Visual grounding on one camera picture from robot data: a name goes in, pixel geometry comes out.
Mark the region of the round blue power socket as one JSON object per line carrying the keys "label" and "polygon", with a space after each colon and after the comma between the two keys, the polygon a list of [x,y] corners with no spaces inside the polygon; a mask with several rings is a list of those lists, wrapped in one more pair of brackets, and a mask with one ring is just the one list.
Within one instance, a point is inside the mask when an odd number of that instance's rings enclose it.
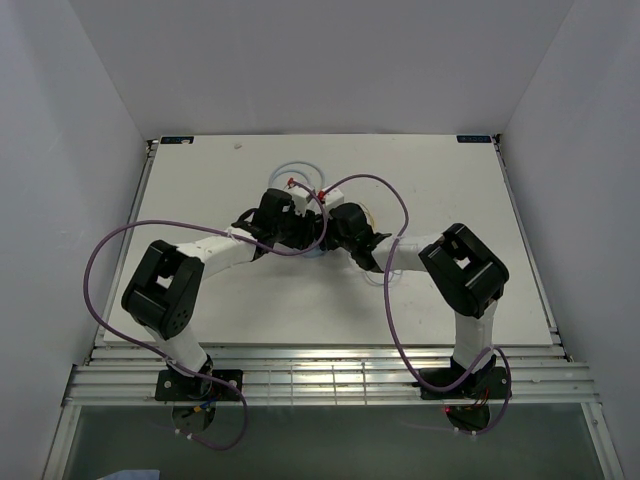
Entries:
{"label": "round blue power socket", "polygon": [[318,258],[318,257],[324,256],[325,254],[326,254],[325,250],[322,250],[321,248],[316,247],[313,250],[310,250],[310,251],[304,253],[303,257],[312,259],[312,258]]}

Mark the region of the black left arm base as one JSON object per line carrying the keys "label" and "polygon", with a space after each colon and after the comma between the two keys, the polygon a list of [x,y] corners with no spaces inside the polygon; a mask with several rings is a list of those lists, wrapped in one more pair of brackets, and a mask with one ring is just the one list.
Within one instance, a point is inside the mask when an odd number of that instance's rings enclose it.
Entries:
{"label": "black left arm base", "polygon": [[219,383],[188,377],[167,367],[158,374],[154,400],[173,404],[171,419],[181,433],[200,434],[213,423],[219,402],[235,402],[240,397]]}

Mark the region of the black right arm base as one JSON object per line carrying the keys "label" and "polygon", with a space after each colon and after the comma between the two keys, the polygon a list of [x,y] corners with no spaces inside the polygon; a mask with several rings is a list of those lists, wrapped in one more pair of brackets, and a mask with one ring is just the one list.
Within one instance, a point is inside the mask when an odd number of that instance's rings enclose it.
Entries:
{"label": "black right arm base", "polygon": [[504,416],[512,396],[511,380],[509,369],[490,364],[448,391],[434,391],[418,381],[412,386],[420,390],[422,400],[447,401],[444,412],[454,430],[478,436],[491,431]]}

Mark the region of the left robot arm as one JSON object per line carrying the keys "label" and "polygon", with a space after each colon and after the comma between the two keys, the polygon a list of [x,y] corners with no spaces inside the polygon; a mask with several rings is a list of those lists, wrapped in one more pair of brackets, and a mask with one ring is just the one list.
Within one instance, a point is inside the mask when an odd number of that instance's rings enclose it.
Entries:
{"label": "left robot arm", "polygon": [[203,280],[267,253],[291,257],[317,248],[329,215],[321,199],[303,185],[270,188],[258,206],[225,230],[200,240],[152,242],[127,284],[122,308],[156,343],[169,368],[179,372],[178,388],[190,399],[205,397],[212,376],[210,357],[190,327]]}

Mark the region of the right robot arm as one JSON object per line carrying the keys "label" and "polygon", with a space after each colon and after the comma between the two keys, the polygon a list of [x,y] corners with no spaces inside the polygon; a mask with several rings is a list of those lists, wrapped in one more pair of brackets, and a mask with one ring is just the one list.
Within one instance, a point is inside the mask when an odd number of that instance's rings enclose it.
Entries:
{"label": "right robot arm", "polygon": [[434,236],[376,232],[355,203],[329,212],[324,246],[342,248],[364,271],[426,272],[455,315],[451,375],[454,390],[474,397],[488,384],[485,369],[495,362],[493,318],[509,280],[506,265],[464,224],[455,223]]}

